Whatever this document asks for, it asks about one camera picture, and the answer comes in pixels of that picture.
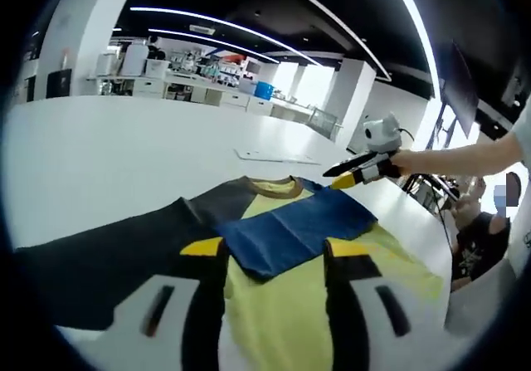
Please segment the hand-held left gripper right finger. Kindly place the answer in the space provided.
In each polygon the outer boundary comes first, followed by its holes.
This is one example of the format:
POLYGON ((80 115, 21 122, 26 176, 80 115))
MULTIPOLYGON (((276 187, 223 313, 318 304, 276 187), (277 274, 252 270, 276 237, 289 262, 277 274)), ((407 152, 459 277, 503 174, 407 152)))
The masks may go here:
POLYGON ((328 240, 335 370, 438 370, 449 281, 398 241, 328 240))

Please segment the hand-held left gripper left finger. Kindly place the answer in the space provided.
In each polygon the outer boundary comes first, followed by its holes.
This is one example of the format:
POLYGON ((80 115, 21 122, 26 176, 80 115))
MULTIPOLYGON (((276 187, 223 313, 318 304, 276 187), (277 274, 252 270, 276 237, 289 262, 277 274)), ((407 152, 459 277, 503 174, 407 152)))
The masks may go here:
POLYGON ((218 370, 227 246, 220 237, 173 245, 120 273, 110 326, 112 370, 218 370))

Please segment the person's right hand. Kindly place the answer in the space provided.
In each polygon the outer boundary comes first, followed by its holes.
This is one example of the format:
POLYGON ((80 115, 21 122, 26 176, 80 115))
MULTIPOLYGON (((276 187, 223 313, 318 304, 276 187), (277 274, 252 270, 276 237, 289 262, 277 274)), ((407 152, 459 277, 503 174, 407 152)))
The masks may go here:
POLYGON ((422 172, 421 156, 421 152, 400 150, 391 157, 391 162, 402 176, 408 176, 422 172))

